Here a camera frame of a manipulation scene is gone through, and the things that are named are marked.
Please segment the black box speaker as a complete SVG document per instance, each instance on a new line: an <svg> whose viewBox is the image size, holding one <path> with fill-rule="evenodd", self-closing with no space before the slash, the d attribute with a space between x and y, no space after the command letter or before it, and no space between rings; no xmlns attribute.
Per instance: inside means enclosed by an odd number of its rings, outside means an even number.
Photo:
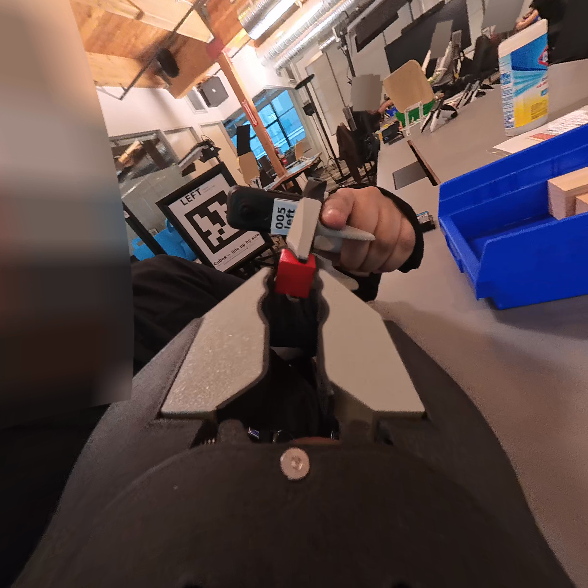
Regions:
<svg viewBox="0 0 588 588"><path fill-rule="evenodd" d="M196 89L207 108L219 107L229 98L229 94L218 76L205 79L197 85Z"/></svg>

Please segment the white wipes canister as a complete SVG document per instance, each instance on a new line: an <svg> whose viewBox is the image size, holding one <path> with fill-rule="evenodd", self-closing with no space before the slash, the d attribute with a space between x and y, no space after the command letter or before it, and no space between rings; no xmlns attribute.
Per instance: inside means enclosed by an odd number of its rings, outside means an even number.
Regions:
<svg viewBox="0 0 588 588"><path fill-rule="evenodd" d="M507 137L547 122L548 21L539 19L498 47L504 131Z"/></svg>

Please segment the printed paper sheet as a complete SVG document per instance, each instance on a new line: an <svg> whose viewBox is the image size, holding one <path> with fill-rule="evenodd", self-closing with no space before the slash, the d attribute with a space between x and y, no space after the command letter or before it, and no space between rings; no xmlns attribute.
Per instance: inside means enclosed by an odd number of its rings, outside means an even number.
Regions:
<svg viewBox="0 0 588 588"><path fill-rule="evenodd" d="M561 136L587 124L587 105L554 119L536 129L511 137L494 146L490 151L506 156L523 151L531 146Z"/></svg>

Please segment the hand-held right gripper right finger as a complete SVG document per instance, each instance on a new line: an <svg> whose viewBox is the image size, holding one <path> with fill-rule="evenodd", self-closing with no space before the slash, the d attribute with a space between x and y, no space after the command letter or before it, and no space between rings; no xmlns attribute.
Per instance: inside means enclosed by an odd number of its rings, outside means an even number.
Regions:
<svg viewBox="0 0 588 588"><path fill-rule="evenodd" d="M318 282L318 363L337 420L422 417L423 402L378 312L324 269Z"/></svg>

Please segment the black floor lamp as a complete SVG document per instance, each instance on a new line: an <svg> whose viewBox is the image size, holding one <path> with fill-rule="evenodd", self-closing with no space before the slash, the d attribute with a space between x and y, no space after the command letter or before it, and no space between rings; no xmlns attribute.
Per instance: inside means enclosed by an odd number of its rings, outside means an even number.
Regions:
<svg viewBox="0 0 588 588"><path fill-rule="evenodd" d="M330 140L330 134L328 133L326 126L325 126L325 122L323 120L323 117L320 113L320 109L318 107L318 102L317 100L314 98L314 91L311 89L312 86L312 82L315 78L315 74L311 73L310 75L308 75L307 77L303 78L301 81L299 81L296 86L295 86L295 90L297 91L304 91L306 94L306 98L307 98L307 102L310 104L310 108L305 107L305 111L312 111L311 112L311 116L314 117L314 119L317 121L318 123L318 128L320 130L320 136L322 139L324 139L324 143L326 144L328 153L329 153L329 160L331 160L338 173L340 176L339 180L336 180L336 183L341 184L342 181L345 179L345 176L343 174L343 170L342 167L340 165L338 156L335 153L334 150L334 146Z"/></svg>

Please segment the framed marker sign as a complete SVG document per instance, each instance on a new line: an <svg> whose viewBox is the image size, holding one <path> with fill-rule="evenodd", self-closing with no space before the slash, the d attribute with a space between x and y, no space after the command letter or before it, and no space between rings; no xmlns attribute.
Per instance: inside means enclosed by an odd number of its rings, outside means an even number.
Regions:
<svg viewBox="0 0 588 588"><path fill-rule="evenodd" d="M229 225L228 192L236 185L222 162L156 203L198 259L223 273L239 269L273 246L265 233Z"/></svg>

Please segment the small red cube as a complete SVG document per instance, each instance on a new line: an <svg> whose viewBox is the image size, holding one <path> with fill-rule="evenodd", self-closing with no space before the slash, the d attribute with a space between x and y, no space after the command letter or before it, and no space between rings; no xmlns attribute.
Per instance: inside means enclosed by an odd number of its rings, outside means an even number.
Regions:
<svg viewBox="0 0 588 588"><path fill-rule="evenodd" d="M315 272L316 258L313 254L310 254L305 262L301 262L288 248L284 248L277 266L275 293L292 298L308 298Z"/></svg>

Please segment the grey desk mat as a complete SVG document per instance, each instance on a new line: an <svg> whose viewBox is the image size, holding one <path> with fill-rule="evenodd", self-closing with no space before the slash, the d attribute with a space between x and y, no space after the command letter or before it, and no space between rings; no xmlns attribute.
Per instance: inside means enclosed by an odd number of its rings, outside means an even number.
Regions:
<svg viewBox="0 0 588 588"><path fill-rule="evenodd" d="M430 180L430 177L428 175L428 170L418 161L393 172L394 187L396 190L407 187L422 179Z"/></svg>

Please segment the blue plastic bin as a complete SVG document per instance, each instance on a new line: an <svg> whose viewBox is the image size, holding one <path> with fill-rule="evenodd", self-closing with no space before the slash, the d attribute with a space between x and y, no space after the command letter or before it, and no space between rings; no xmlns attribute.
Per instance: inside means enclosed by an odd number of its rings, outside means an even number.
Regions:
<svg viewBox="0 0 588 588"><path fill-rule="evenodd" d="M587 213L548 211L548 180L586 166L583 125L440 185L439 226L477 299L509 309L587 294Z"/></svg>

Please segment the large wooden cube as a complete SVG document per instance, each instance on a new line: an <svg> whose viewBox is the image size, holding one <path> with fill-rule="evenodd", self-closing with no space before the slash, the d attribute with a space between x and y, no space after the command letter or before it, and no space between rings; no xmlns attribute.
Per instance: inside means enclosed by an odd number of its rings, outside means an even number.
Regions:
<svg viewBox="0 0 588 588"><path fill-rule="evenodd" d="M587 167L548 180L548 211L557 220L575 215L575 199L587 193Z"/></svg>

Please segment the silver ventilation duct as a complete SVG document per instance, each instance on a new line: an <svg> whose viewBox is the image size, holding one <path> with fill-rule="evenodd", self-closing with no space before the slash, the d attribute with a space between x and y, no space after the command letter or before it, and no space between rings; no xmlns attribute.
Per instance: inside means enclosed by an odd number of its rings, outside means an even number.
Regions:
<svg viewBox="0 0 588 588"><path fill-rule="evenodd" d="M309 1L255 48L262 66L280 72L309 49L328 47L375 14L384 24L408 1Z"/></svg>

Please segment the black ceiling speaker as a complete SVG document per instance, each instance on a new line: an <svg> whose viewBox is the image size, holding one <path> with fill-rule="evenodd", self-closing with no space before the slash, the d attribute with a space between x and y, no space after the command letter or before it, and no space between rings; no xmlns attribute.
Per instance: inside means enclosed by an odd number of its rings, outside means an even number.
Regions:
<svg viewBox="0 0 588 588"><path fill-rule="evenodd" d="M155 60L158 63L160 72L165 77L175 79L179 76L179 66L168 48L160 48L155 55Z"/></svg>

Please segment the wooden stand board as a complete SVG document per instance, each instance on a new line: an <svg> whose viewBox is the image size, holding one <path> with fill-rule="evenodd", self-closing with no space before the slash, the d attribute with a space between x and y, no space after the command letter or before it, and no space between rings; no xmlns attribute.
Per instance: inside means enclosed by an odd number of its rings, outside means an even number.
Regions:
<svg viewBox="0 0 588 588"><path fill-rule="evenodd" d="M402 114L415 105L425 106L435 99L435 93L421 65L414 59L388 75L383 80L383 89L394 107Z"/></svg>

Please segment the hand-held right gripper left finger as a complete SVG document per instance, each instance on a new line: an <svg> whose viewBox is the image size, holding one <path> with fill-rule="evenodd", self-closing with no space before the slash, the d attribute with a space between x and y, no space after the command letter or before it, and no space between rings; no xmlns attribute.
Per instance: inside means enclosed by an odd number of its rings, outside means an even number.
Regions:
<svg viewBox="0 0 588 588"><path fill-rule="evenodd" d="M257 385L269 368L263 268L206 313L163 402L164 417L209 419Z"/></svg>

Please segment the person's left hand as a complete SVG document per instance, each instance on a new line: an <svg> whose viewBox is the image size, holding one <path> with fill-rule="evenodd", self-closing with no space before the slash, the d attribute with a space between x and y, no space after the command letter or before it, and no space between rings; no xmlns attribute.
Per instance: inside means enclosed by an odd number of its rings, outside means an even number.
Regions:
<svg viewBox="0 0 588 588"><path fill-rule="evenodd" d="M393 272L415 248L415 230L408 218L374 186L337 190L323 204L320 218L335 231L349 226L374 236L371 242L345 239L340 253L325 254L335 268L354 275Z"/></svg>

